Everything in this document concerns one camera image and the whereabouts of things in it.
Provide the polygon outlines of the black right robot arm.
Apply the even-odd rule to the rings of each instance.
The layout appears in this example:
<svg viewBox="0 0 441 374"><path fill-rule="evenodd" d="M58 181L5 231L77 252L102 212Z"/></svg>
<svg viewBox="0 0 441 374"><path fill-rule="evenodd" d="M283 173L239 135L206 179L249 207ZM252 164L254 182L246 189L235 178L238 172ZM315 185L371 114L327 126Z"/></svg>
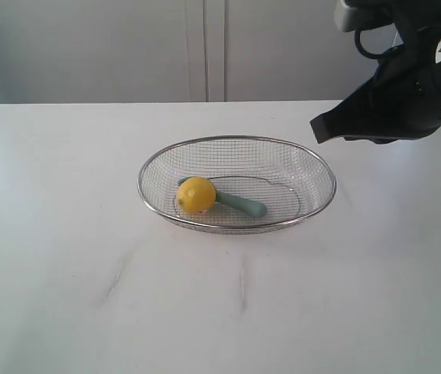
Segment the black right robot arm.
<svg viewBox="0 0 441 374"><path fill-rule="evenodd" d="M358 52L378 63L354 93L313 120L316 141L334 138L376 144L415 140L441 127L441 0L339 1L337 28L354 34ZM367 51L365 31L394 25L399 45Z"/></svg>

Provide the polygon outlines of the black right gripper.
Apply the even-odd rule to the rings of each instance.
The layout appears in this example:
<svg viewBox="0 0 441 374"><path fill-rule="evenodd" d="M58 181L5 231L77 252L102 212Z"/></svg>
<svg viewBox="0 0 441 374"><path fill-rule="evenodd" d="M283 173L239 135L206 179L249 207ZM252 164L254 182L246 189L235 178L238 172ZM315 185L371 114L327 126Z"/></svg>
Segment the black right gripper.
<svg viewBox="0 0 441 374"><path fill-rule="evenodd" d="M441 126L441 1L395 1L390 8L402 45L375 77L310 121L318 143L383 145L423 139Z"/></svg>

